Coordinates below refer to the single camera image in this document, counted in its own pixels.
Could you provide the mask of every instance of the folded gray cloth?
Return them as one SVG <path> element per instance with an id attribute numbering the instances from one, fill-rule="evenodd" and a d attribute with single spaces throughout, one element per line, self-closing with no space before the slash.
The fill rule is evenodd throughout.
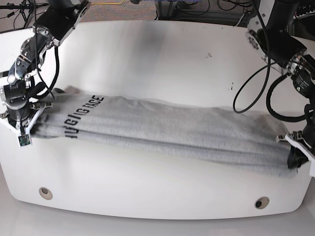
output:
<path id="1" fill-rule="evenodd" d="M 232 165 L 291 177 L 287 133 L 270 115 L 246 116 L 220 108 L 169 106 L 123 97 L 56 94 L 33 128 L 41 138 L 69 137 Z"/>

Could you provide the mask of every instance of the gray fabric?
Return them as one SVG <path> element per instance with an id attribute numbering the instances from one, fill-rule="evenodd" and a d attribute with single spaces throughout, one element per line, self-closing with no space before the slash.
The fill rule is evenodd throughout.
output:
<path id="1" fill-rule="evenodd" d="M 198 158 L 272 176 L 296 174 L 287 168 L 289 146 L 275 141 L 287 129 L 269 115 L 61 93 L 33 132 L 42 138 L 66 136 Z"/>

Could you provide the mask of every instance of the floor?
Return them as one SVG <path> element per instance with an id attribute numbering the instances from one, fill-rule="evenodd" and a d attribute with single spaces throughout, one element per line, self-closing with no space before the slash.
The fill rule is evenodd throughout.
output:
<path id="1" fill-rule="evenodd" d="M 18 5 L 21 0 L 7 0 L 9 3 L 14 3 Z M 39 2 L 47 2 L 47 0 L 38 0 Z M 91 0 L 92 3 L 96 2 L 120 2 L 120 0 Z M 209 10 L 222 11 L 217 5 L 217 0 L 200 0 L 198 4 L 193 6 L 180 5 L 181 8 L 190 8 L 198 11 L 206 11 L 210 4 Z M 221 0 L 220 6 L 224 9 L 229 9 L 233 7 L 232 3 L 225 2 Z M 43 12 L 45 8 L 38 9 L 37 13 Z M 243 12 L 243 7 L 237 6 L 232 12 Z M 0 10 L 0 18 L 5 17 L 12 10 Z M 130 2 L 130 0 L 125 0 L 122 4 L 117 5 L 92 5 L 83 22 L 87 21 L 117 21 L 117 20 L 154 20 L 156 17 L 156 7 L 154 1 L 152 0 L 142 0 L 138 5 Z M 4 30 L 11 30 L 13 28 L 20 28 L 24 24 L 21 15 L 18 16 L 18 12 L 10 18 L 0 19 L 0 32 Z"/>

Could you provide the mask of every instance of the metal grommet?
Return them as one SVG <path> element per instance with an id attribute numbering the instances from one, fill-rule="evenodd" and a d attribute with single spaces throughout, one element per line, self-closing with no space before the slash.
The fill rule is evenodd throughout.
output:
<path id="1" fill-rule="evenodd" d="M 255 208 L 256 209 L 264 209 L 266 206 L 268 206 L 269 204 L 269 198 L 267 197 L 262 197 L 259 198 L 256 202 L 255 202 Z"/>
<path id="2" fill-rule="evenodd" d="M 53 198 L 53 194 L 50 192 L 50 190 L 44 187 L 39 189 L 39 194 L 46 200 L 51 200 Z"/>

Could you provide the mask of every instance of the white tabletop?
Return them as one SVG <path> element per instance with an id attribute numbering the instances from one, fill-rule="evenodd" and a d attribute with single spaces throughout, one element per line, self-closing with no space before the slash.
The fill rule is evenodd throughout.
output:
<path id="1" fill-rule="evenodd" d="M 102 41 L 100 38 L 90 37 L 89 29 L 101 28 L 105 24 L 104 30 L 99 31 Z M 100 22 L 84 23 L 82 27 L 85 28 L 84 32 L 75 31 L 70 36 L 71 41 L 76 43 L 69 44 L 66 40 L 60 47 L 62 60 L 57 82 L 59 88 L 74 86 L 103 95 L 125 97 L 133 97 L 133 91 L 136 90 L 138 98 L 148 100 L 159 99 L 163 94 L 166 101 L 177 104 L 228 106 L 232 105 L 231 101 L 242 83 L 265 65 L 247 43 L 244 28 L 187 22 Z M 220 37 L 216 36 L 219 30 L 223 31 Z M 122 40 L 122 35 L 128 35 L 128 39 Z M 0 55 L 4 53 L 9 56 L 1 60 L 0 71 L 8 70 L 12 65 L 19 53 L 20 45 L 27 36 L 32 36 L 30 30 L 1 36 Z M 91 38 L 90 47 L 80 48 L 80 40 L 83 38 L 84 40 Z M 312 52 L 312 49 L 315 50 L 314 43 L 307 40 L 302 42 L 309 48 L 311 55 L 315 56 Z M 106 43 L 110 43 L 111 47 L 102 47 Z M 246 57 L 243 57 L 243 51 L 246 51 Z M 231 60 L 227 58 L 228 55 L 239 57 Z M 49 80 L 54 74 L 54 65 L 53 50 L 50 50 L 43 66 L 42 75 L 45 79 Z M 264 73 L 258 75 L 249 89 L 244 90 L 240 96 L 239 107 L 245 107 L 255 98 L 263 84 L 264 76 Z M 272 70 L 269 84 L 278 76 L 279 74 Z M 176 84 L 174 80 L 178 80 L 177 87 L 174 86 Z M 106 89 L 105 82 L 110 83 L 110 88 Z M 198 87 L 204 88 L 194 91 L 194 83 L 203 83 L 204 86 Z M 225 94 L 222 93 L 222 88 L 225 88 Z M 273 97 L 275 109 L 295 114 L 303 112 L 301 104 L 305 104 L 306 100 L 294 90 L 289 79 L 277 90 Z M 182 96 L 183 92 L 187 94 L 186 98 Z M 213 99 L 208 99 L 208 94 L 211 94 Z M 266 111 L 264 98 L 265 96 L 253 107 L 254 110 Z M 43 233 L 79 236 L 253 234 L 265 236 L 298 235 L 301 232 L 303 235 L 313 235 L 315 231 L 314 219 L 303 207 L 293 213 L 247 219 L 137 220 L 76 213 L 19 202 L 10 196 L 2 173 L 0 186 L 0 236 L 33 236 Z"/>

